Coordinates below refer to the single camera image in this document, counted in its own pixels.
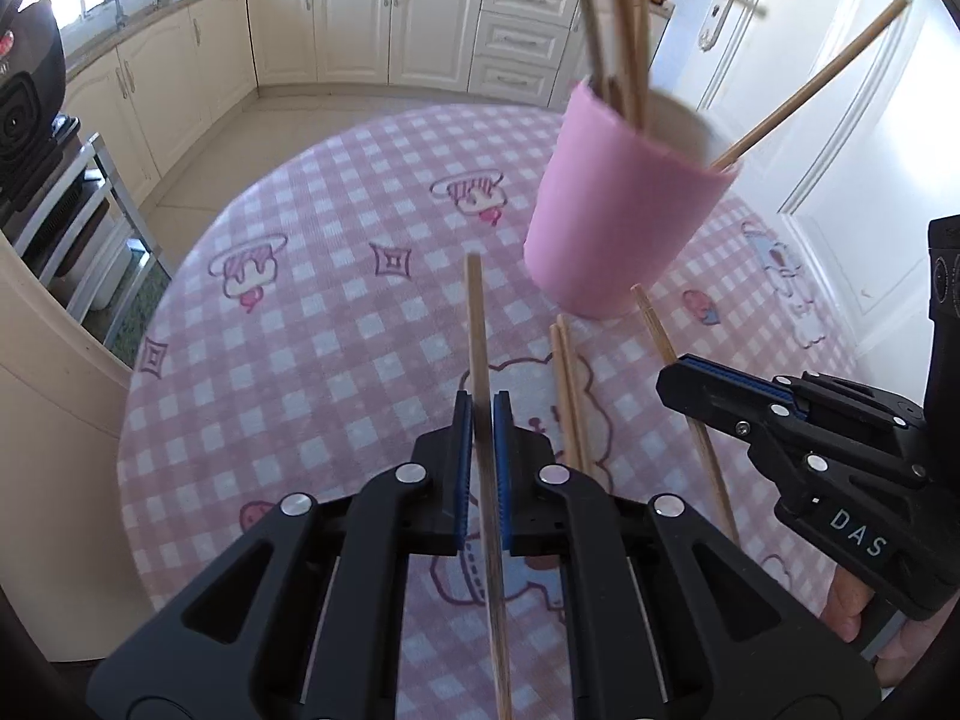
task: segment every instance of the human hand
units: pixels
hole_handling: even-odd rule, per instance
[[[860,633],[860,615],[874,591],[841,566],[833,575],[827,605],[820,619],[843,641],[851,642]],[[877,659],[877,678],[884,688],[897,685],[917,663],[923,653],[944,627],[953,610],[954,596],[938,613],[923,622],[907,620],[904,627],[880,650]]]

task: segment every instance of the pink cup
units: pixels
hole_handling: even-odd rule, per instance
[[[709,167],[728,143],[677,100],[651,92],[648,133],[574,90],[523,245],[531,279],[571,314],[630,312],[630,288],[661,277],[736,178]]]

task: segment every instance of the table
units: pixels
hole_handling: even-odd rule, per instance
[[[378,119],[279,167],[200,238],[140,348],[120,443],[123,522],[157,607],[286,493],[355,493],[448,424],[469,367],[468,251],[485,264],[491,387],[562,454],[557,308],[522,264],[561,120],[483,105]],[[649,292],[680,352],[767,378],[853,375],[803,267],[735,196]],[[685,420],[656,398],[638,316],[572,328],[607,487],[673,491],[717,521]],[[816,610],[832,563],[776,523],[745,445],[714,435],[744,549]],[[400,717],[493,716],[477,532],[472,506],[459,557],[411,559]],[[517,718],[569,717],[556,564],[507,557],[505,580]]]

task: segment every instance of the kitchen cabinet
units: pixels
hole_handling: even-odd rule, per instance
[[[136,119],[166,175],[210,126],[189,12],[148,26],[117,53]]]
[[[257,83],[316,83],[313,0],[247,0],[247,9]]]
[[[247,0],[203,0],[189,10],[203,95],[215,122],[256,89]]]
[[[84,140],[101,134],[124,186],[139,205],[157,186],[160,174],[130,96],[117,52],[112,50],[67,85],[64,111],[80,119]]]
[[[465,92],[480,0],[394,0],[390,84]]]
[[[317,0],[320,83],[386,83],[392,0]]]

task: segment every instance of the bamboo stick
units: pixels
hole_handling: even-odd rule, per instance
[[[593,0],[580,0],[580,21],[587,33],[587,54],[590,57],[590,66],[593,69],[593,78],[596,80],[597,92],[604,103],[610,103],[610,92],[607,88],[607,70],[604,67],[603,46],[600,42],[600,23],[597,12],[593,7]]]
[[[654,340],[656,352],[661,357],[664,365],[673,365],[677,362],[677,352],[670,343],[670,337],[664,330],[664,324],[654,311],[653,304],[650,302],[647,293],[640,284],[635,284],[631,292],[637,300],[637,308],[640,308],[643,321],[647,326],[650,336]],[[730,502],[730,493],[723,479],[723,472],[720,470],[720,460],[717,458],[716,450],[710,441],[707,426],[696,419],[686,418],[686,424],[690,427],[690,433],[693,435],[693,445],[700,455],[700,462],[707,471],[707,478],[710,480],[710,487],[713,490],[713,499],[719,509],[720,519],[723,523],[723,531],[727,538],[734,544],[740,546],[740,534],[736,530],[736,519],[733,517],[733,506]]]
[[[713,163],[712,167],[714,167],[714,170],[723,170],[725,167],[733,165],[733,163],[747,153],[747,151],[750,151],[757,143],[783,124],[786,119],[795,114],[804,103],[810,100],[813,95],[817,94],[819,90],[823,89],[824,86],[827,86],[832,79],[838,76],[840,71],[853,62],[856,57],[861,55],[872,42],[877,40],[883,31],[888,28],[891,23],[894,23],[896,17],[904,12],[909,4],[910,0],[894,0],[891,4],[887,5],[887,7],[883,9],[883,12],[880,13],[866,29],[857,35],[856,38],[851,41],[851,44],[848,45],[846,49],[843,49],[832,62],[827,64],[824,69],[816,74],[816,76],[813,76],[807,83],[803,84],[789,100],[786,100],[786,103],[781,105],[776,111],[770,114],[770,116],[760,122],[760,124],[757,124],[756,127],[721,154],[717,161]]]
[[[560,339],[560,328],[556,324],[550,325],[550,347],[553,349],[553,378],[557,383],[557,410],[560,413],[560,432],[563,433],[563,460],[570,469],[579,471],[581,461],[577,429],[573,422],[573,408],[570,402],[563,341]]]
[[[470,387],[473,396],[473,438],[477,476],[480,483],[480,543],[487,573],[487,619],[493,689],[499,720],[512,720],[510,695],[510,654],[507,650],[507,603],[503,590],[502,547],[500,545],[499,500],[496,489],[496,462],[493,459],[490,367],[487,357],[487,324],[484,316],[483,266],[480,255],[468,254],[466,261],[467,325],[470,344]]]
[[[613,0],[613,21],[616,24],[619,50],[617,59],[620,93],[623,95],[623,118],[628,124],[640,124],[637,105],[637,53],[634,51],[634,0]]]
[[[640,97],[640,129],[646,129],[650,121],[650,6],[647,0],[640,0],[640,8],[635,13],[637,28],[637,95]]]
[[[560,346],[563,348],[566,389],[570,396],[570,418],[573,422],[573,432],[577,437],[577,456],[580,461],[579,471],[587,474],[587,476],[592,476],[589,436],[587,435],[587,423],[584,421],[583,399],[581,398],[582,389],[580,388],[580,381],[577,376],[577,354],[573,346],[570,324],[563,314],[558,314],[557,316],[557,327],[560,330]]]

